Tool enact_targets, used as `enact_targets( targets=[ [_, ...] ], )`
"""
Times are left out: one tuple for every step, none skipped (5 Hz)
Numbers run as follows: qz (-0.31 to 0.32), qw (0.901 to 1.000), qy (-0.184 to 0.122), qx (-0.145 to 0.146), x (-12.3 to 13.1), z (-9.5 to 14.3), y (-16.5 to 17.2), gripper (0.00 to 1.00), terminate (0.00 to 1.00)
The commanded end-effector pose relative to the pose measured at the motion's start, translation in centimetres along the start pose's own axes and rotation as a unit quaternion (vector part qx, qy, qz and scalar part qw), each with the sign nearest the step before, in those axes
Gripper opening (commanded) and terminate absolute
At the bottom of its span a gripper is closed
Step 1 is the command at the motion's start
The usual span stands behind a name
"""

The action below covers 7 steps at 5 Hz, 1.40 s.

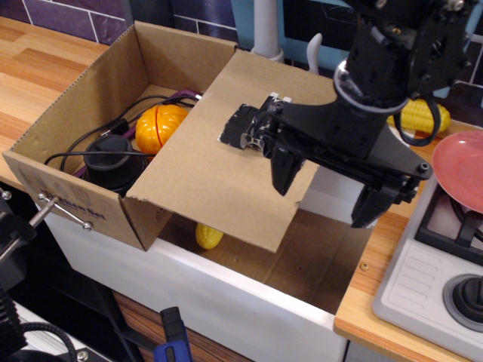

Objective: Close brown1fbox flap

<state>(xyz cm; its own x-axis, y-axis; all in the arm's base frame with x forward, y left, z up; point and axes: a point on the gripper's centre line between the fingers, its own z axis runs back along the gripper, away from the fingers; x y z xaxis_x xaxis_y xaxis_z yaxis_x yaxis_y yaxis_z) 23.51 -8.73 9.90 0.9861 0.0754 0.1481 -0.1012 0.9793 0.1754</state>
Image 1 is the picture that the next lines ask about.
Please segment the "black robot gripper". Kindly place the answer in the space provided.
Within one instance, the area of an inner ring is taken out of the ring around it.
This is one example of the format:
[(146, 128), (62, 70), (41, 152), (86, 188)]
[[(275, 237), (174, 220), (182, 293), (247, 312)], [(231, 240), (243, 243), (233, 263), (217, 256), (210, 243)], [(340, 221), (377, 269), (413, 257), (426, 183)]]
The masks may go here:
[(389, 129), (386, 109), (368, 111), (342, 97), (310, 106), (286, 100), (269, 104), (267, 144), (272, 185), (286, 195), (306, 160), (363, 184), (352, 210), (352, 227), (366, 228), (392, 204), (410, 202), (432, 167)]

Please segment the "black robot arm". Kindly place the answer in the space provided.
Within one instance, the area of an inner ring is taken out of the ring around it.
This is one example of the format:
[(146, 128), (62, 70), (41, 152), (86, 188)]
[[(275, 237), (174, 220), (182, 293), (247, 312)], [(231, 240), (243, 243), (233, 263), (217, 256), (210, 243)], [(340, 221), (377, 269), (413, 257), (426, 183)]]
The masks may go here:
[(425, 100), (441, 124), (434, 92), (452, 87), (470, 67), (464, 48), (475, 1), (353, 1), (360, 20), (348, 57), (334, 72), (336, 99), (324, 105), (263, 104), (263, 118), (248, 129), (271, 161), (272, 184), (291, 187), (305, 161), (363, 185), (352, 225), (363, 228), (393, 204), (410, 202), (431, 166), (413, 151), (416, 140), (400, 122), (409, 100)]

